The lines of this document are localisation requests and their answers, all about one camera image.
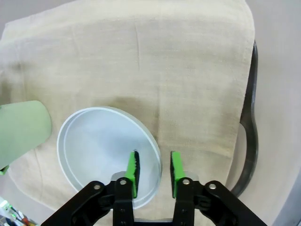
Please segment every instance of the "green cup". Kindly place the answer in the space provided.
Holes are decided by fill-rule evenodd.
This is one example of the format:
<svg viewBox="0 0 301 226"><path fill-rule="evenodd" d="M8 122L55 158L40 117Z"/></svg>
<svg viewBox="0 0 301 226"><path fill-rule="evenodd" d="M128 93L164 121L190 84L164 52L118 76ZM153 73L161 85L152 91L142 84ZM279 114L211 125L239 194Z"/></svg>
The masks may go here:
<svg viewBox="0 0 301 226"><path fill-rule="evenodd" d="M0 106L0 169L45 142L51 119L40 101Z"/></svg>

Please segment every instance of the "light green object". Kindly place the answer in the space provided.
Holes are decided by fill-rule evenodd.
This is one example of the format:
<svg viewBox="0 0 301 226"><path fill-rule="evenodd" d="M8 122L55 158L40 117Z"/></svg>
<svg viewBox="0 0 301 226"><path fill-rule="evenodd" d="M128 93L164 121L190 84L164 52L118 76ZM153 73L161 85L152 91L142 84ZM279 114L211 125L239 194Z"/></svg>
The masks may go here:
<svg viewBox="0 0 301 226"><path fill-rule="evenodd" d="M0 169L45 142L51 119L40 101L0 106Z"/></svg>
<svg viewBox="0 0 301 226"><path fill-rule="evenodd" d="M9 169L9 166L6 166L6 167L0 169L0 176L4 175L8 169Z"/></svg>
<svg viewBox="0 0 301 226"><path fill-rule="evenodd" d="M181 160L181 154L179 152L172 152L172 161L174 166L174 192L173 197L175 198L177 196L177 184L178 181L181 178L185 177L182 160Z"/></svg>

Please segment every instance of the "towel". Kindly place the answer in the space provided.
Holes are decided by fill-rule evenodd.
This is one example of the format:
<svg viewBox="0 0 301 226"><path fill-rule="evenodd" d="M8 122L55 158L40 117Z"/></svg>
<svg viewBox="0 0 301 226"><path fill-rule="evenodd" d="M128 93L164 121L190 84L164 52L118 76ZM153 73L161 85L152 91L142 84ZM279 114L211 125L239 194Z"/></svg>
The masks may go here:
<svg viewBox="0 0 301 226"><path fill-rule="evenodd" d="M6 24L0 97L39 100L48 141L10 165L17 187L53 210L76 191L59 166L58 131L73 112L107 105L139 119L161 151L157 195L135 217L172 218L170 151L201 183L226 182L254 42L244 0L78 0ZM111 225L111 213L100 220ZM196 213L196 224L212 223Z"/></svg>

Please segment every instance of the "table surface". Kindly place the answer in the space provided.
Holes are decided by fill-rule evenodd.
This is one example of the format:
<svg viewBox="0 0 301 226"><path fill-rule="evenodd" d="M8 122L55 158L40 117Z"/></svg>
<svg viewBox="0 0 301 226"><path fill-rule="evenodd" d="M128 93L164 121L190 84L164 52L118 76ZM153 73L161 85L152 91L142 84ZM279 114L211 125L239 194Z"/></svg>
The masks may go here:
<svg viewBox="0 0 301 226"><path fill-rule="evenodd" d="M9 21L70 1L0 0L0 33ZM254 177L240 199L268 225L272 225L301 168L301 2L247 0L247 3L254 16L259 52L255 101L259 159ZM241 127L228 187L235 183L241 172L245 141ZM0 184L0 195L38 223L51 215L52 210L22 194L8 175L0 177ZM300 197L301 194L296 193L293 200L300 202ZM292 219L296 221L296 215L296 211L286 213L279 221L281 224L277 225L293 225L287 222Z"/></svg>

